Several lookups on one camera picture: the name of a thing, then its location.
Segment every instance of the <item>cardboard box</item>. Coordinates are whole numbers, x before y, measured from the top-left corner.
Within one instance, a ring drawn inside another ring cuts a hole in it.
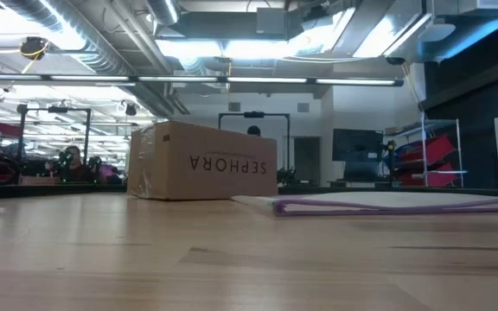
[[[170,121],[132,133],[128,194],[163,200],[278,194],[276,141]]]

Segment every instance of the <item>black monitor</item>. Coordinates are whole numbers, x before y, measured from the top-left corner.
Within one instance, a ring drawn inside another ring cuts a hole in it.
[[[383,132],[334,129],[332,161],[380,162]]]

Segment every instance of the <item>red storage bin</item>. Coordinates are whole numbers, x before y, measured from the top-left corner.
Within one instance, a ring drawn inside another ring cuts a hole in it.
[[[437,168],[430,168],[431,170],[437,171],[452,171],[453,167],[450,163],[445,163]],[[415,174],[423,174],[424,170],[419,169],[410,169],[406,170],[401,175],[398,175],[396,178],[401,182],[402,186],[425,186],[424,179],[415,179],[412,178]],[[445,187],[455,181],[458,176],[456,174],[436,174],[429,173],[427,175],[428,178],[428,187]]]
[[[404,153],[399,153],[399,159],[402,162],[422,160],[424,158],[422,142],[415,142],[407,146]],[[432,165],[443,159],[453,151],[453,145],[450,143],[447,134],[437,136],[426,140],[425,142],[426,159],[428,165]]]
[[[21,135],[21,128],[14,125],[0,123],[0,133],[3,136],[19,137]]]

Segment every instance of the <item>blue light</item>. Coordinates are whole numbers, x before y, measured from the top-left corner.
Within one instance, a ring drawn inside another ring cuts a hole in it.
[[[474,43],[480,41],[485,36],[491,34],[492,32],[498,29],[498,19],[488,22],[479,27],[478,30],[470,34],[466,39],[457,43],[455,47],[451,48],[447,53],[442,57],[443,59],[451,58],[459,53],[461,53],[466,48],[470,47]]]

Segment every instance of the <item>wooden table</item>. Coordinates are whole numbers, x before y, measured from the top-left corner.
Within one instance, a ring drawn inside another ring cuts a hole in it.
[[[498,310],[498,214],[0,200],[0,310]]]

